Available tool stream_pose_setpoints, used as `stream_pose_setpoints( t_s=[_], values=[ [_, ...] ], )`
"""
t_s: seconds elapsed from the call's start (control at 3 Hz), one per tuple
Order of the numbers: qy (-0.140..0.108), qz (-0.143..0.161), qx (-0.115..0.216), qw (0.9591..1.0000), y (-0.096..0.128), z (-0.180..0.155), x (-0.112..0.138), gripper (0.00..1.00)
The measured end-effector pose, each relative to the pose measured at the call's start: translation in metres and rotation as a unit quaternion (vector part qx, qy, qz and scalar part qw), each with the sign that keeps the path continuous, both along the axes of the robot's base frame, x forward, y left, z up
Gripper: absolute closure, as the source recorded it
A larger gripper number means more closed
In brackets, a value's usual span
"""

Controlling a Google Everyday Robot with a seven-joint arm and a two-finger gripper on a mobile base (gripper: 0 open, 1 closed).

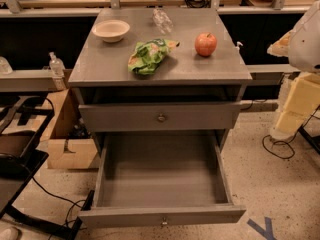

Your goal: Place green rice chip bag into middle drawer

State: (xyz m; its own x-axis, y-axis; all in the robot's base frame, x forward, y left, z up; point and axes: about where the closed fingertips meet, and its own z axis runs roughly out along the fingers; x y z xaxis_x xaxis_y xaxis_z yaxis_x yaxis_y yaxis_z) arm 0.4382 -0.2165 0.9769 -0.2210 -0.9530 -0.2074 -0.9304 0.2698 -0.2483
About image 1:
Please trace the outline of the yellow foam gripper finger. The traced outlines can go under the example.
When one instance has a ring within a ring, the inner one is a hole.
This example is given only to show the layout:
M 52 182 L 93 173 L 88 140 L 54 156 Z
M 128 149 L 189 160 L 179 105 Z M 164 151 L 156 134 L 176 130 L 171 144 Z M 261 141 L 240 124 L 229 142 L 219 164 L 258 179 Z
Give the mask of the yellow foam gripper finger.
M 275 140 L 287 140 L 320 105 L 320 75 L 301 73 L 294 80 L 286 78 L 280 88 L 278 108 L 270 135 Z

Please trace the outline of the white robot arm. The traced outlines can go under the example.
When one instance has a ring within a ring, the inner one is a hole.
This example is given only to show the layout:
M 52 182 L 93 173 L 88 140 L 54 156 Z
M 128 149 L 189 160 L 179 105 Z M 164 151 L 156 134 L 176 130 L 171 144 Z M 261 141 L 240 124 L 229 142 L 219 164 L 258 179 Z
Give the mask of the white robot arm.
M 267 49 L 276 57 L 287 57 L 300 74 L 284 80 L 270 135 L 275 140 L 291 138 L 320 105 L 320 1 L 316 1 L 292 30 Z

